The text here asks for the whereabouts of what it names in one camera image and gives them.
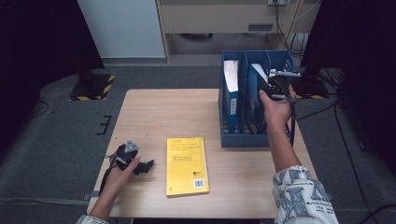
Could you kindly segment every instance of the white sleeve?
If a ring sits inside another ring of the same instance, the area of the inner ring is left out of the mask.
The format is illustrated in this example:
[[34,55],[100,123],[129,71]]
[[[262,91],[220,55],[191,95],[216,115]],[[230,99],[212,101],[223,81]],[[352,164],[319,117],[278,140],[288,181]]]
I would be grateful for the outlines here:
[[304,166],[291,166],[274,176],[275,223],[338,223],[321,183]]
[[81,216],[76,224],[108,224],[108,222],[98,218],[98,217],[91,217],[91,216]]

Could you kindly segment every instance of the handheld object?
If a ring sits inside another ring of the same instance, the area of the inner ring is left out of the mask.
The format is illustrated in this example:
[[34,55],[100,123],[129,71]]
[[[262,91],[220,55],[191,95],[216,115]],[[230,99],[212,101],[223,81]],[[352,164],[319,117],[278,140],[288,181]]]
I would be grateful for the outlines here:
[[[140,149],[140,147],[132,142],[131,139],[128,139],[126,144],[122,144],[121,146],[119,146],[119,148],[117,148],[117,151],[110,156],[111,163],[106,170],[105,175],[103,176],[99,195],[102,193],[102,190],[105,187],[105,183],[108,175],[111,172],[111,169],[113,169],[115,166],[119,166],[122,171],[125,170],[131,163],[131,161],[136,157],[138,149]],[[149,169],[152,167],[153,164],[154,160],[148,162],[139,162],[136,168],[134,168],[134,174],[139,175],[140,173],[148,173]]]
[[284,76],[268,77],[268,83],[264,83],[259,87],[259,90],[265,91],[268,97],[273,101],[280,101],[288,98],[288,89],[288,80],[287,77]]

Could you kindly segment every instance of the person's right hand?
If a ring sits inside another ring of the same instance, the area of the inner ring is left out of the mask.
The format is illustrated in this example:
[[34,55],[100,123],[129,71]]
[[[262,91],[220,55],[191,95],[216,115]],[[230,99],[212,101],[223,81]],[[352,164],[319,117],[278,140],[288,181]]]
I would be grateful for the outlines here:
[[[290,95],[295,98],[296,93],[291,91]],[[264,116],[267,124],[284,127],[291,116],[290,103],[287,100],[273,101],[262,90],[260,90],[260,99],[264,104]]]

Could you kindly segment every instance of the wooden table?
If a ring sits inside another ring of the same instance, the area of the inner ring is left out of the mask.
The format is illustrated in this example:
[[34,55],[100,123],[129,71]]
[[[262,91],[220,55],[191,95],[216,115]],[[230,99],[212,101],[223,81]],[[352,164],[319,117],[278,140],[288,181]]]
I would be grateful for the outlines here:
[[[155,160],[148,174],[134,175],[116,200],[112,217],[271,218],[275,168],[269,148],[222,148],[219,90],[131,90],[126,93],[107,155],[131,139],[141,161]],[[202,136],[209,194],[165,195],[166,139]],[[298,126],[295,151],[316,177]],[[108,167],[104,160],[94,190]],[[88,212],[97,198],[91,198]]]

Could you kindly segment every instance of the yellow black hazard tape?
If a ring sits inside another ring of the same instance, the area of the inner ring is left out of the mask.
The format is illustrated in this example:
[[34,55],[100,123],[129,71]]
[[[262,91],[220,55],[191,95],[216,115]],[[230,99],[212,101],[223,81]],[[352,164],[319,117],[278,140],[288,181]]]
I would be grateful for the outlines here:
[[108,78],[107,84],[104,87],[103,91],[99,95],[95,96],[85,96],[85,95],[80,95],[80,96],[70,96],[71,101],[90,101],[90,100],[103,100],[107,97],[108,92],[111,89],[111,85],[113,84],[114,78],[116,76],[111,75]]

